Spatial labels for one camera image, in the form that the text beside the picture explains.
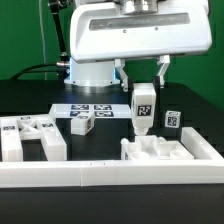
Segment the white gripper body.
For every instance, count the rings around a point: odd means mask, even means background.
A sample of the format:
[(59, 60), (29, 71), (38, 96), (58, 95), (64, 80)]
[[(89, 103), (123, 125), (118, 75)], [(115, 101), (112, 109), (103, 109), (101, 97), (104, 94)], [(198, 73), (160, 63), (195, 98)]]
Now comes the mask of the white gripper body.
[(156, 13), (134, 15), (114, 2), (81, 5), (71, 18), (71, 56), (81, 63), (200, 54), (212, 43), (208, 13), (208, 0), (165, 0)]

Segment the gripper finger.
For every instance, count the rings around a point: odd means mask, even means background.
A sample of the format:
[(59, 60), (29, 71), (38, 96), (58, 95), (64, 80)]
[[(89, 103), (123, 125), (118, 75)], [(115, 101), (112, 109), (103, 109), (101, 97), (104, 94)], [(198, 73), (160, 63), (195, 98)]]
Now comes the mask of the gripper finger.
[(158, 57), (157, 65), (159, 66), (159, 71), (157, 75), (154, 77), (154, 87), (155, 88), (163, 88), (165, 85), (165, 73), (170, 65), (170, 56), (162, 55)]
[(128, 75), (124, 71), (125, 61), (123, 59), (115, 59), (114, 66), (121, 80), (121, 87), (123, 91), (124, 92), (132, 91), (133, 81), (128, 77)]

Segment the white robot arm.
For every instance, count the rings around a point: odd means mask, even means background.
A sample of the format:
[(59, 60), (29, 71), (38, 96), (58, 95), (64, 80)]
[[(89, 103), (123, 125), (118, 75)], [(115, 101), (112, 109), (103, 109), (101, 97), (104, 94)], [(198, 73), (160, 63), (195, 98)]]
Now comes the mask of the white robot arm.
[(76, 0), (67, 84), (93, 91), (131, 88), (125, 62), (156, 58), (163, 78), (172, 56), (212, 44), (209, 0)]

